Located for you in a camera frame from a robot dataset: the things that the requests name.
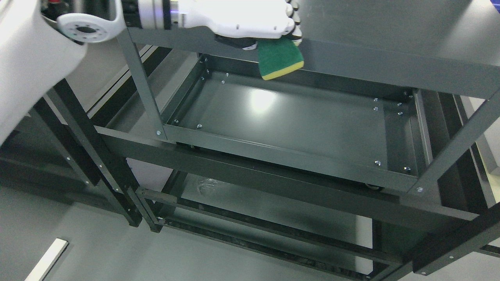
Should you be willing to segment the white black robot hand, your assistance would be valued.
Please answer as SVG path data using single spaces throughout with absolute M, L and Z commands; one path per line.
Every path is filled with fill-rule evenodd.
M 221 39 L 253 50 L 260 39 L 302 42 L 295 0 L 172 0 L 170 18 L 179 28 L 207 27 Z

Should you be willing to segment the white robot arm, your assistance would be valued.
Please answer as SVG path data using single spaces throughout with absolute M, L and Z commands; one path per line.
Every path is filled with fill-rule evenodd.
M 86 55 L 87 46 L 53 29 L 40 9 L 39 0 L 1 1 L 1 142 Z

